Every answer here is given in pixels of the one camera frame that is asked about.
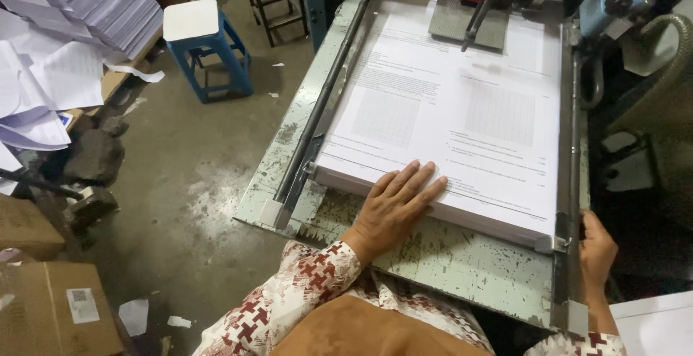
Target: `sticker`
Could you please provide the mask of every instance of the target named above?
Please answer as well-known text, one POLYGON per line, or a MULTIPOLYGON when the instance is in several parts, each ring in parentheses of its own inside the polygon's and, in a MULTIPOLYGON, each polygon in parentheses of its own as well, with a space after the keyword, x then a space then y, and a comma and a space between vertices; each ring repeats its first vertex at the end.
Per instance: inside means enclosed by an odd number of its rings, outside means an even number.
POLYGON ((85 324, 99 320, 99 311, 90 288, 72 288, 67 290, 67 301, 70 303, 72 321, 85 324))

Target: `machine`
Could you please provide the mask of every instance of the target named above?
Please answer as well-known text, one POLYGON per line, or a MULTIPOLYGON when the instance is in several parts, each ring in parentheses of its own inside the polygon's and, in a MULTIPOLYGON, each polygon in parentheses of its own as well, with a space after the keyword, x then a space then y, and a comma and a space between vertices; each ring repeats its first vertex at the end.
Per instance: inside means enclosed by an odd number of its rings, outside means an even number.
MULTIPOLYGON (((507 14, 513 11, 531 17, 541 10, 545 1, 476 0, 474 3, 474 0, 438 0, 429 31, 434 36, 459 39, 463 51, 474 44, 502 50, 507 14)), ((341 2, 306 0, 314 49, 320 47, 341 2)), ((331 119, 324 116, 324 112, 328 104, 336 103, 339 99, 339 92, 334 92, 335 83, 343 73, 345 59, 370 2, 361 0, 358 5, 276 194, 273 200, 265 202, 260 215, 264 224, 277 229, 286 227, 303 186, 313 173, 311 163, 324 138, 324 132, 319 128, 331 119)), ((563 68, 556 236, 540 241, 535 250, 553 257, 551 326, 585 335, 588 320, 587 308, 580 303, 578 244, 582 110, 593 109, 603 103, 603 56, 618 46, 617 41, 623 35, 642 34, 647 37, 661 32, 667 25, 673 25, 680 36, 678 52, 668 64, 672 71, 663 76, 659 76, 661 72, 658 72, 654 79, 649 80, 649 91, 644 96, 647 98, 648 93, 662 94, 688 65, 693 52, 689 38, 692 29, 690 20, 685 16, 657 17, 664 10, 655 6, 656 0, 562 0, 562 3, 563 68)), ((614 124, 619 125, 617 118, 602 124, 603 132, 607 132, 608 128, 613 129, 614 124)))

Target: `paint-chipped surface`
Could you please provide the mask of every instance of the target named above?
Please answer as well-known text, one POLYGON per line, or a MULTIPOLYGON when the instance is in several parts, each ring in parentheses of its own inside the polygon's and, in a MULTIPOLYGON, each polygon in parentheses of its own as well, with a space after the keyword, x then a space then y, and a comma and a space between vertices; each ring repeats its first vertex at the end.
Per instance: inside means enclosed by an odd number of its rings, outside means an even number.
MULTIPOLYGON (((291 124, 298 124, 298 128, 290 140, 285 138, 287 131, 279 130, 234 218, 277 233, 257 222, 259 212, 265 201, 272 199, 282 179, 358 1, 346 0, 335 16, 282 123, 282 128, 291 124)), ((309 181, 293 213, 289 230, 280 233, 285 236, 297 233, 295 239, 301 242, 325 246, 351 225, 363 201, 358 195, 309 181)), ((531 249, 426 218, 402 247, 378 258, 374 266, 534 325, 549 326, 552 260, 531 249)))

